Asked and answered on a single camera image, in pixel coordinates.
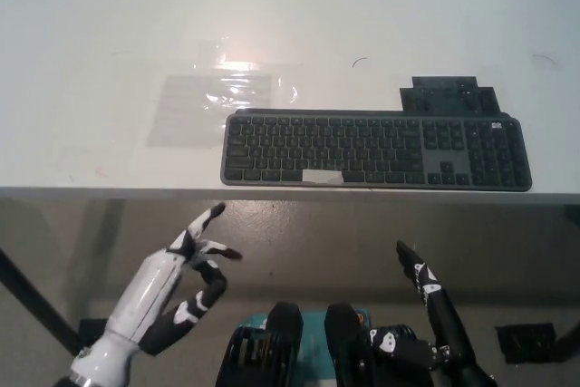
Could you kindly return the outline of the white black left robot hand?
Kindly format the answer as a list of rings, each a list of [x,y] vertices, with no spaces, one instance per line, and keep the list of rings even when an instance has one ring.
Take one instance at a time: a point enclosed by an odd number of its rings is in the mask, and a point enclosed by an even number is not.
[[[226,277],[210,257],[242,258],[235,249],[202,237],[225,209],[225,203],[207,209],[170,245],[143,260],[106,320],[103,333],[75,356],[59,386],[127,386],[135,355],[162,353],[199,323],[227,289]],[[188,268],[200,273],[205,287],[167,310]]]

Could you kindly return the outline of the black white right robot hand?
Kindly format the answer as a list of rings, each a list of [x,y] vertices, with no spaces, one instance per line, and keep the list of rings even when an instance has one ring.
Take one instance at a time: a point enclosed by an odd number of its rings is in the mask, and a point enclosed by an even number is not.
[[[396,252],[424,303],[435,342],[412,338],[400,326],[377,327],[369,332],[374,355],[407,372],[441,370],[453,386],[495,386],[495,379],[479,366],[464,324],[439,279],[403,241],[396,243]]]

